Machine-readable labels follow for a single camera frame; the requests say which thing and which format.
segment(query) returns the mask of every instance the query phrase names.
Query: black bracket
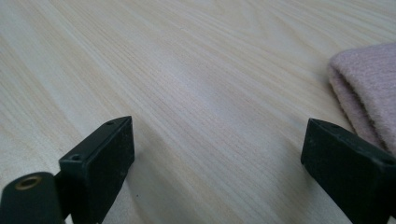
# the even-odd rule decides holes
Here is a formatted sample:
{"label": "black bracket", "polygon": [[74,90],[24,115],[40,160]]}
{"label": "black bracket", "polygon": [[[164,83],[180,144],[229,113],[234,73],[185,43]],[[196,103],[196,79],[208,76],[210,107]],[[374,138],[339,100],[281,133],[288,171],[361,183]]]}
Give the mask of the black bracket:
{"label": "black bracket", "polygon": [[22,176],[3,190],[0,223],[101,223],[134,162],[132,118],[104,123],[59,159],[56,176]]}
{"label": "black bracket", "polygon": [[387,223],[396,214],[396,159],[357,135],[310,119],[301,162],[352,223]]}

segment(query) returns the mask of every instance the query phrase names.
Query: light wood surface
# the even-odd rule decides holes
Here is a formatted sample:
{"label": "light wood surface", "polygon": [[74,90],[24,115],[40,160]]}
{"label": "light wood surface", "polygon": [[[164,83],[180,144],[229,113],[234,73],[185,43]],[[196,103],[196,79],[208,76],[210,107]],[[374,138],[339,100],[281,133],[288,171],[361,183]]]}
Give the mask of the light wood surface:
{"label": "light wood surface", "polygon": [[306,123],[351,130],[327,62],[395,40],[394,0],[0,0],[0,187],[131,115],[105,223],[349,223],[300,164]]}

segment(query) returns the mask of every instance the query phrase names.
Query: metal screw hole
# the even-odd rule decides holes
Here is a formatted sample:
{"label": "metal screw hole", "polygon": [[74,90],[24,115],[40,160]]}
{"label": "metal screw hole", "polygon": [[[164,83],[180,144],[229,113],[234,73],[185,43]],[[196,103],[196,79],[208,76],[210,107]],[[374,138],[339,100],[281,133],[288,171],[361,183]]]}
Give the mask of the metal screw hole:
{"label": "metal screw hole", "polygon": [[42,177],[39,175],[28,176],[28,177],[24,178],[23,180],[21,180],[20,182],[18,182],[15,185],[15,189],[17,189],[17,190],[31,189],[34,186],[36,186],[38,183],[40,183],[41,179],[42,179]]}

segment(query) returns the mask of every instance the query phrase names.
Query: black clamp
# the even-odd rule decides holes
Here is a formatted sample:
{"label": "black clamp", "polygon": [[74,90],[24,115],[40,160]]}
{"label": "black clamp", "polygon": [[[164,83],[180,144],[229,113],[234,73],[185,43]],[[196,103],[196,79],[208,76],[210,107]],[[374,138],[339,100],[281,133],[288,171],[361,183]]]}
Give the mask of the black clamp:
{"label": "black clamp", "polygon": [[59,159],[61,171],[33,173],[9,183],[1,223],[101,223],[134,162],[132,118],[104,123]]}

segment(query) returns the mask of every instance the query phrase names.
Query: folded towel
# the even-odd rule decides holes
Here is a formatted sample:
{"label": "folded towel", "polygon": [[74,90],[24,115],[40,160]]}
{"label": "folded towel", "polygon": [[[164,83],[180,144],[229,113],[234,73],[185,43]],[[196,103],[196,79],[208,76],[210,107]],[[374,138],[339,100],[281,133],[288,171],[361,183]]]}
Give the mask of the folded towel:
{"label": "folded towel", "polygon": [[396,155],[396,43],[346,50],[329,67],[330,83],[356,133]]}

